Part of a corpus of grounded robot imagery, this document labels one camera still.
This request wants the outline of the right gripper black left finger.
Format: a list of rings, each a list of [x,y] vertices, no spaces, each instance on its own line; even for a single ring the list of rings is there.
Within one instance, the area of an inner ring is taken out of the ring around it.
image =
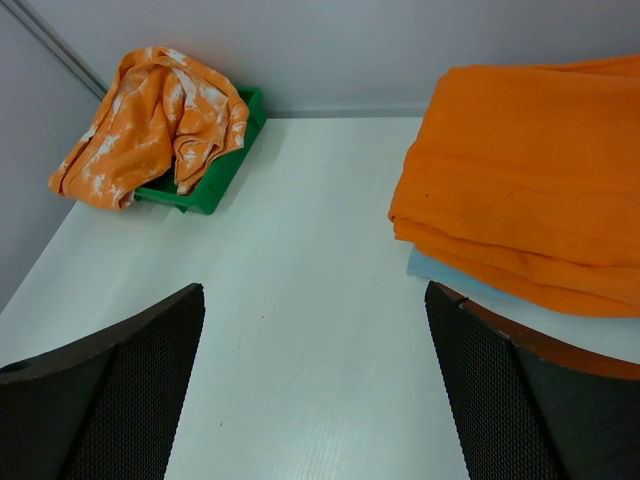
[[[205,317],[190,284],[1,370],[4,479],[161,479]]]

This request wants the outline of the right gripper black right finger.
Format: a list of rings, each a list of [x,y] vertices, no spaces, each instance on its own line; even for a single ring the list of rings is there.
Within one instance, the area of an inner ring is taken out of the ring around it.
[[[636,479],[639,366],[430,282],[425,310],[472,479]]]

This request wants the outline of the orange white tie-dye trousers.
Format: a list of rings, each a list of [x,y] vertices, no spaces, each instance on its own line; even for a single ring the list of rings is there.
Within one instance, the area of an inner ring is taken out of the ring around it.
[[[223,74],[169,47],[132,51],[48,186],[96,208],[123,210],[136,189],[171,172],[186,195],[218,158],[244,146],[249,115]]]

